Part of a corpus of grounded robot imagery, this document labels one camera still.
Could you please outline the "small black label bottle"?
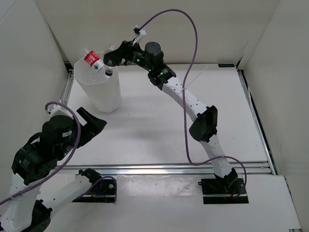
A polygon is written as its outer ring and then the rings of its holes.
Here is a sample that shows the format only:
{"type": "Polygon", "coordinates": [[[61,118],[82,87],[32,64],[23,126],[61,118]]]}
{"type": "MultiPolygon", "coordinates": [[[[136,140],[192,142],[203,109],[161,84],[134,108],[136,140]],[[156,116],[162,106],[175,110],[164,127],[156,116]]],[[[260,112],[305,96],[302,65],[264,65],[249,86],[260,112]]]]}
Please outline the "small black label bottle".
{"type": "MultiPolygon", "coordinates": [[[[108,44],[105,49],[104,49],[104,54],[107,54],[109,52],[112,52],[114,49],[116,48],[116,45],[110,43],[108,44]]],[[[111,67],[109,65],[105,65],[105,74],[107,76],[112,76],[113,74],[113,70],[114,70],[114,67],[111,67]]]]}

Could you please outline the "red label plastic bottle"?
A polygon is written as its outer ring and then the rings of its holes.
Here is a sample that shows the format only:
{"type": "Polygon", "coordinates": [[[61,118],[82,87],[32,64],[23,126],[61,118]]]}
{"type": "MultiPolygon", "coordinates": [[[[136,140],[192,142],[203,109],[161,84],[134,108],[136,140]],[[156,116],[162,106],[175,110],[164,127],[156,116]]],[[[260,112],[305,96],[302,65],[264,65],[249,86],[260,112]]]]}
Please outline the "red label plastic bottle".
{"type": "Polygon", "coordinates": [[[96,52],[88,49],[87,47],[82,50],[83,60],[97,73],[104,67],[103,60],[96,52]]]}

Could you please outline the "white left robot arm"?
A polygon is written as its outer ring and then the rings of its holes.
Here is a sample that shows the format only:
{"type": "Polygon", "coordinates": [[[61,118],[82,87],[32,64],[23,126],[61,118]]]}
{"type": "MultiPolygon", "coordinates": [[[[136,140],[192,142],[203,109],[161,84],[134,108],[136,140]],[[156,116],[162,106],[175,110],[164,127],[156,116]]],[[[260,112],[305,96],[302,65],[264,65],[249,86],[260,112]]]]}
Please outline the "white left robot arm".
{"type": "Polygon", "coordinates": [[[66,156],[72,157],[76,149],[90,142],[107,124],[82,107],[77,113],[86,121],[85,125],[72,110],[52,110],[41,132],[31,136],[15,154],[10,196],[1,202],[6,204],[0,217],[2,231],[43,232],[64,206],[101,189],[101,175],[88,168],[80,170],[76,178],[55,195],[37,198],[42,184],[63,168],[57,163],[66,156]]]}

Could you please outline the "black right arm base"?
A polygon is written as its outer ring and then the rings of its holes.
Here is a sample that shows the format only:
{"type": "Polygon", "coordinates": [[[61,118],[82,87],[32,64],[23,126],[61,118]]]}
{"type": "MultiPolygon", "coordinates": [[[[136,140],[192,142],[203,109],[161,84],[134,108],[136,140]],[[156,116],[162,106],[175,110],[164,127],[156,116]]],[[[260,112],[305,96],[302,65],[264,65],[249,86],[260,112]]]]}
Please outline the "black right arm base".
{"type": "Polygon", "coordinates": [[[246,179],[237,178],[231,186],[225,187],[216,178],[204,178],[198,183],[202,189],[203,204],[248,204],[246,179]]]}

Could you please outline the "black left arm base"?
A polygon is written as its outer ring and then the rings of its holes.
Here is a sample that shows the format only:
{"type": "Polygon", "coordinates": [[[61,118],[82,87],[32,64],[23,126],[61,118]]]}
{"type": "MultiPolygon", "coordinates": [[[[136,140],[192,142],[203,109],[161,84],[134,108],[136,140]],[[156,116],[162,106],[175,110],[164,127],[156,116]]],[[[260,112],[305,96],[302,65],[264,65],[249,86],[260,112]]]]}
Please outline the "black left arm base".
{"type": "Polygon", "coordinates": [[[74,199],[73,203],[116,203],[117,181],[112,176],[103,176],[95,181],[81,196],[74,199]]]}

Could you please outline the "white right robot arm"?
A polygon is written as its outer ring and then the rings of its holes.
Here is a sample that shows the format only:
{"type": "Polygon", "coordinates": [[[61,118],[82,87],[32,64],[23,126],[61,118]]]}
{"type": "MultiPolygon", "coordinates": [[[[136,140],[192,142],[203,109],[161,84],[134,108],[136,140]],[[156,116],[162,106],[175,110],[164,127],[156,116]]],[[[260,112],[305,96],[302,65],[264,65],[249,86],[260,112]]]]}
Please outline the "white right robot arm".
{"type": "Polygon", "coordinates": [[[191,136],[206,151],[214,167],[218,190],[228,193],[234,188],[238,175],[228,162],[217,136],[217,108],[201,103],[184,89],[176,73],[164,63],[164,53],[158,43],[148,42],[141,49],[138,43],[123,41],[118,48],[110,46],[106,49],[103,62],[109,67],[133,63],[148,71],[150,82],[174,99],[183,108],[184,116],[192,120],[191,127],[185,129],[185,136],[191,136]]]}

